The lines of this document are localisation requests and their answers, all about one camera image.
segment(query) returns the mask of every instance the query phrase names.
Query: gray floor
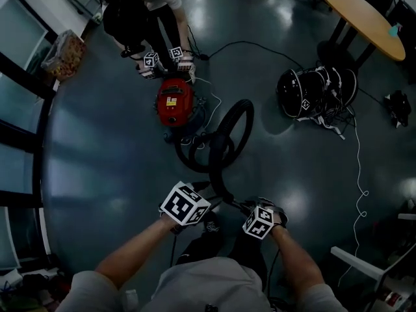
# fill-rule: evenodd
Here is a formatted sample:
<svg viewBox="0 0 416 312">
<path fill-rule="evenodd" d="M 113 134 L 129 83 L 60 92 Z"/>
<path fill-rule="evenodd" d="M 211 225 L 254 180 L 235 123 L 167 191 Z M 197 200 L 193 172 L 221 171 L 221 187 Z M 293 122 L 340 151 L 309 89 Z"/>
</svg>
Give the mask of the gray floor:
<svg viewBox="0 0 416 312">
<path fill-rule="evenodd" d="M 305 0 L 183 0 L 190 26 L 204 53 L 236 40 L 251 40 L 284 52 L 305 67 L 317 60 L 316 46 L 328 39 L 337 15 L 325 5 L 312 10 Z M 58 91 L 47 136 L 44 198 L 53 251 L 70 272 L 93 269 L 109 252 L 158 217 L 157 206 L 179 180 L 206 179 L 186 168 L 174 147 L 163 140 L 153 110 L 160 81 L 145 81 L 134 64 L 98 28 L 87 40 L 88 51 L 78 74 Z M 367 44 L 359 36 L 351 51 Z M 285 208 L 293 237 L 319 262 L 333 245 L 353 242 L 358 213 L 357 140 L 346 130 L 342 141 L 313 123 L 293 122 L 276 105 L 279 76 L 296 66 L 258 47 L 238 44 L 209 62 L 197 61 L 198 76 L 210 80 L 222 106 L 214 129 L 239 99 L 255 107 L 252 135 L 242 155 L 224 171 L 238 198 L 259 195 Z M 377 98 L 405 91 L 413 107 L 414 87 L 397 65 L 379 52 L 366 61 L 360 87 Z M 209 87 L 194 87 L 209 96 Z M 212 107 L 216 101 L 210 97 Z M 353 104 L 361 142 L 361 186 L 369 190 L 361 209 L 368 212 L 358 229 L 394 214 L 416 194 L 415 119 L 395 129 L 381 106 L 363 93 Z M 220 210 L 229 252 L 243 217 L 226 205 Z M 199 235 L 200 228 L 178 238 L 176 255 Z M 169 264 L 173 237 L 126 286 L 138 289 L 140 303 L 149 299 Z M 263 245 L 268 265 L 276 253 Z M 279 295 L 275 268 L 272 292 Z"/>
</svg>

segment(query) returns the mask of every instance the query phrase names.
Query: shoe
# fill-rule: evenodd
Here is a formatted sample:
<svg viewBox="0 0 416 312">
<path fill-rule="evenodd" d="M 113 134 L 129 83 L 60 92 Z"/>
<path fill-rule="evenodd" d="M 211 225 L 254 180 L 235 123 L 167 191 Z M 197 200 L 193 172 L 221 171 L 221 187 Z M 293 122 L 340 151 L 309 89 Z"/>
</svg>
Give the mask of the shoe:
<svg viewBox="0 0 416 312">
<path fill-rule="evenodd" d="M 218 217 L 216 217 L 213 211 L 209 211 L 203 217 L 203 225 L 205 227 L 206 233 L 218 233 L 220 231 L 220 224 L 218 222 Z"/>
<path fill-rule="evenodd" d="M 189 77 L 190 77 L 190 81 L 192 82 L 192 84 L 193 84 L 193 85 L 195 84 L 195 81 L 196 81 L 196 78 L 195 78 L 195 71 L 196 71 L 196 67 L 195 67 L 195 65 L 193 64 L 193 65 L 190 67 L 190 70 L 188 71 L 188 73 L 189 73 Z"/>
</svg>

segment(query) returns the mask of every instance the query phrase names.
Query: black hose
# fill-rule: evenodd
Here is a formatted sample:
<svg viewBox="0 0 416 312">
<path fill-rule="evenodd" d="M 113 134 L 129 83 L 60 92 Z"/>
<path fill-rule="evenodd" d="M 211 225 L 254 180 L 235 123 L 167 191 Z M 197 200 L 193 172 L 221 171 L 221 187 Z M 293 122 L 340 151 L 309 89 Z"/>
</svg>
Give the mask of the black hose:
<svg viewBox="0 0 416 312">
<path fill-rule="evenodd" d="M 246 113 L 246 128 L 241 141 L 235 150 L 234 143 L 229 136 L 244 113 Z M 228 203 L 231 203 L 234 197 L 225 187 L 224 181 L 222 180 L 222 169 L 234 162 L 244 149 L 250 133 L 252 132 L 253 122 L 253 103 L 248 99 L 242 99 L 230 108 L 226 116 L 222 119 L 216 132 L 195 138 L 193 145 L 191 145 L 189 149 L 188 157 L 185 156 L 182 150 L 182 135 L 177 133 L 174 136 L 175 150 L 182 163 L 196 172 L 208 173 L 216 195 L 223 197 L 224 201 Z M 203 142 L 209 142 L 210 150 L 208 165 L 200 164 L 196 162 L 195 159 L 195 152 Z"/>
</svg>

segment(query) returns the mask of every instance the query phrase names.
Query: round table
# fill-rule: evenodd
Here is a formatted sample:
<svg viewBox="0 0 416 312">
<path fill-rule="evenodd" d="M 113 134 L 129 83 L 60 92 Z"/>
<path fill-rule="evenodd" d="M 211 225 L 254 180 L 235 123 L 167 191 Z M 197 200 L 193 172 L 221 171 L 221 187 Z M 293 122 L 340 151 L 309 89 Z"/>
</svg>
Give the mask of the round table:
<svg viewBox="0 0 416 312">
<path fill-rule="evenodd" d="M 391 24 L 366 0 L 325 0 L 325 2 L 340 15 L 341 20 L 330 40 L 318 45 L 318 55 L 324 64 L 358 71 L 376 48 L 393 60 L 404 60 L 406 53 L 400 38 L 389 34 Z M 347 22 L 351 27 L 337 46 L 336 41 Z M 354 61 L 346 49 L 357 33 L 368 40 L 370 45 Z"/>
</svg>

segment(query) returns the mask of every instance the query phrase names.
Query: black pants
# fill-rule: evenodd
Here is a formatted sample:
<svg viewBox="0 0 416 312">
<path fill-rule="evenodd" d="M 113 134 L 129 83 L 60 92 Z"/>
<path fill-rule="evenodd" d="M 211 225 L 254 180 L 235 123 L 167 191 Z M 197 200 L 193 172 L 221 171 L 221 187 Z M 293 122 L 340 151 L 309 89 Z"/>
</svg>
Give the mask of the black pants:
<svg viewBox="0 0 416 312">
<path fill-rule="evenodd" d="M 192 263 L 216 257 L 222 247 L 222 243 L 223 240 L 220 233 L 203 233 L 200 238 L 190 242 L 176 264 L 182 265 L 183 263 Z M 263 290 L 265 289 L 267 284 L 267 267 L 261 254 L 260 239 L 249 236 L 241 230 L 228 257 L 236 260 L 241 266 L 254 270 L 261 279 Z"/>
<path fill-rule="evenodd" d="M 163 27 L 168 35 L 169 41 L 172 47 L 181 46 L 181 39 L 179 37 L 179 30 L 177 29 L 177 23 L 172 9 L 165 5 L 161 8 L 152 10 L 148 20 L 146 41 L 151 48 L 159 54 L 159 59 L 169 72 L 174 72 L 175 64 L 169 57 L 168 48 L 164 42 L 161 29 L 159 28 L 158 18 L 161 19 Z"/>
</svg>

